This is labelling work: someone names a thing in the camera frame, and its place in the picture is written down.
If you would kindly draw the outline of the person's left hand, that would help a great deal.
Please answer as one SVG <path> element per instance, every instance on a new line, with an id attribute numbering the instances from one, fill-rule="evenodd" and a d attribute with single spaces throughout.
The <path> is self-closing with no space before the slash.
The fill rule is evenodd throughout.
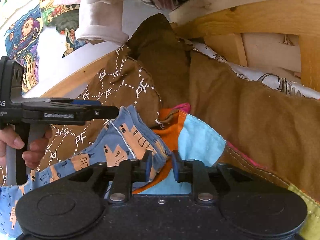
<path id="1" fill-rule="evenodd" d="M 31 169 L 35 169 L 40 164 L 48 146 L 48 141 L 52 137 L 52 128 L 49 126 L 44 136 L 36 139 L 29 145 L 29 150 L 23 152 L 22 157 L 25 165 Z M 6 166 L 6 147 L 10 146 L 16 150 L 24 147 L 21 137 L 13 130 L 11 126 L 1 129 L 1 166 Z"/>

